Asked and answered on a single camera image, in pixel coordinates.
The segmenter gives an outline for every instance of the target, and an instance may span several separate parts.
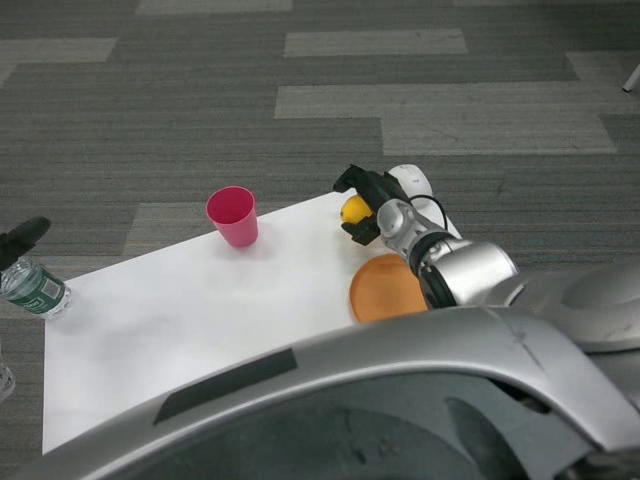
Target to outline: yellow ball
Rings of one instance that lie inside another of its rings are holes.
[[[347,200],[340,210],[340,219],[343,223],[359,223],[362,219],[373,215],[369,205],[360,195],[354,195]]]

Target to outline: green label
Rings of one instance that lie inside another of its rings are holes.
[[[39,315],[58,305],[64,296],[64,283],[42,269],[42,278],[38,286],[24,297],[9,300],[20,305],[26,311]]]

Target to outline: pink cup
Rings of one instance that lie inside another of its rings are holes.
[[[234,247],[248,247],[258,238],[256,199],[246,188],[225,187],[211,195],[207,216]]]

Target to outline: black strip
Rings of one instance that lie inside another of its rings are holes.
[[[448,308],[457,305],[447,282],[444,281],[444,278],[442,278],[440,271],[436,267],[427,267],[423,269],[420,274],[422,275],[420,285],[423,287],[424,296],[429,304],[429,308]]]
[[[431,249],[431,247],[433,247],[436,243],[441,242],[442,240],[448,240],[450,238],[455,237],[449,232],[438,231],[428,233],[416,242],[416,244],[411,248],[411,252],[409,253],[409,267],[416,277],[420,272],[420,262],[422,262],[422,259]]]
[[[296,368],[298,368],[296,357],[293,350],[288,349],[207,378],[169,395],[160,407],[153,424],[157,425],[203,403],[224,397]]]

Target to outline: orange plate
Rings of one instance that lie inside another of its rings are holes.
[[[420,283],[399,255],[372,258],[356,272],[349,289],[360,323],[427,311]]]

